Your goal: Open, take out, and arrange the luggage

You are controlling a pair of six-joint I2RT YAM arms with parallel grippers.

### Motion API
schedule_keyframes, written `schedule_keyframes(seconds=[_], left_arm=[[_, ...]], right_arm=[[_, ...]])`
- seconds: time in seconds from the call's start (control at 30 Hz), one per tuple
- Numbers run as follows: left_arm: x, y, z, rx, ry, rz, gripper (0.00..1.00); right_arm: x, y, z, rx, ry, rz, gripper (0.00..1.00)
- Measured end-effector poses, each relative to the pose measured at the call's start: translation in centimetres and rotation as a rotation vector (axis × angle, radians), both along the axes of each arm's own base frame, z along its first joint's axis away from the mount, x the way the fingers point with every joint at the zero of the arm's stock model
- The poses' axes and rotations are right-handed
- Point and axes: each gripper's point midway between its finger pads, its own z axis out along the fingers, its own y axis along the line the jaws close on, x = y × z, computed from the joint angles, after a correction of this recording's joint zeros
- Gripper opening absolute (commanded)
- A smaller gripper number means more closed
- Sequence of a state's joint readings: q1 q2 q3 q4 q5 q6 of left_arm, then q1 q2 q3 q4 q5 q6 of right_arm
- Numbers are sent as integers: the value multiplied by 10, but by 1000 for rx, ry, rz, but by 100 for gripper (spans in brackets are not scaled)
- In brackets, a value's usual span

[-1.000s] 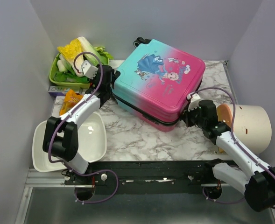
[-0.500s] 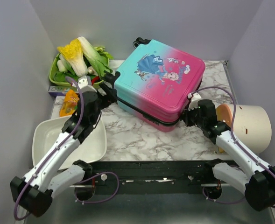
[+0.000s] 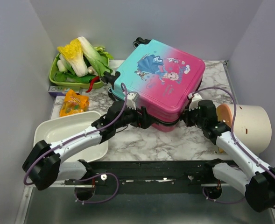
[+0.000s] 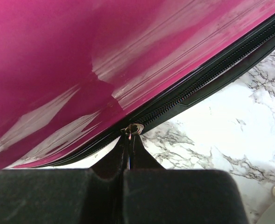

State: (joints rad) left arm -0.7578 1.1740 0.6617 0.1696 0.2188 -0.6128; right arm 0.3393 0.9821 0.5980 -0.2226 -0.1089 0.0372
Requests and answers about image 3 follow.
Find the pink and teal kids suitcase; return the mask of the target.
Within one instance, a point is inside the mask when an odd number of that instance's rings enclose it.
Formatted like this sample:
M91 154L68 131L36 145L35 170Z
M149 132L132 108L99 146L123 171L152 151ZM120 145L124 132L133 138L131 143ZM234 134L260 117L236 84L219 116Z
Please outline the pink and teal kids suitcase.
M125 84L135 94L136 109L144 107L154 128L170 132L189 103L188 95L200 87L205 63L157 40L138 37L133 46L134 51L115 73L104 72L100 80L111 84L111 93L118 100L125 99L121 87Z

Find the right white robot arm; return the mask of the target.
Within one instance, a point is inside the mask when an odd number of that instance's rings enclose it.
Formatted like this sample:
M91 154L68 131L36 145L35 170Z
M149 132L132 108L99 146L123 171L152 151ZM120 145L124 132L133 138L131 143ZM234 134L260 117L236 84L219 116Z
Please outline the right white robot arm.
M203 179L212 183L226 182L245 196L250 207L257 212L275 209L275 167L261 160L240 140L230 127L218 121L216 106L210 100L192 99L182 117L187 127L199 128L214 145L223 149L238 165L232 168L225 162L203 170Z

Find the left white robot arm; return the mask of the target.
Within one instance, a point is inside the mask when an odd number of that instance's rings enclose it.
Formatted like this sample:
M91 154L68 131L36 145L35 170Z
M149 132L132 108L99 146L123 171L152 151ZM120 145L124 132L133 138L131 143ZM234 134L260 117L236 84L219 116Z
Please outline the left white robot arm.
M118 128L132 125L147 129L152 123L146 107L131 109L124 102L116 101L105 115L79 133L52 143L37 142L22 165L25 172L23 183L44 190L58 179L62 173L60 168L68 158L108 141Z

